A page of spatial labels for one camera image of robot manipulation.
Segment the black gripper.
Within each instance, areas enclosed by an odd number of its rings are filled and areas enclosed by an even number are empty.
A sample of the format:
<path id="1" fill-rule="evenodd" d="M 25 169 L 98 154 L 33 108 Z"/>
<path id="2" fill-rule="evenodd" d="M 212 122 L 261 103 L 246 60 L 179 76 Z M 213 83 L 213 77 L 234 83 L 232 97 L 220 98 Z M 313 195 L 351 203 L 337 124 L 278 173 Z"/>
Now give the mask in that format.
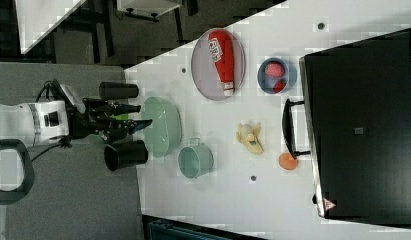
<path id="1" fill-rule="evenodd" d="M 76 107 L 72 107 L 69 112 L 69 135 L 72 139 L 83 139 L 90 134 L 96 134 L 105 129 L 101 114 L 106 116 L 119 116 L 129 113 L 137 113 L 141 110 L 140 105 L 129 104 L 109 104 L 100 99 L 83 98 L 81 106 L 84 112 L 81 113 Z M 111 127 L 102 133 L 104 141 L 118 141 L 132 135 L 152 124 L 152 120 L 115 120 Z"/>

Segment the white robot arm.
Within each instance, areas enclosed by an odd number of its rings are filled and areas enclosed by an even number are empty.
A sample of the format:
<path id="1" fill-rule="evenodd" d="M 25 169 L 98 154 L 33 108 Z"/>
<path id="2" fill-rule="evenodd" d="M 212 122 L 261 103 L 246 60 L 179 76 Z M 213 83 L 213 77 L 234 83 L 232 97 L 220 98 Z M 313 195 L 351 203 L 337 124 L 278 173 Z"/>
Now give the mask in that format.
<path id="1" fill-rule="evenodd" d="M 140 106 L 104 102 L 93 109 L 79 110 L 76 105 L 64 100 L 0 104 L 0 161 L 20 165 L 17 172 L 20 182 L 10 189 L 4 187 L 0 173 L 0 205 L 14 204 L 32 189 L 35 171 L 34 159 L 28 152 L 30 148 L 45 146 L 51 150 L 69 147 L 73 140 L 93 134 L 111 144 L 152 124 L 150 119 L 117 118 L 120 114 L 134 113 L 140 109 Z"/>

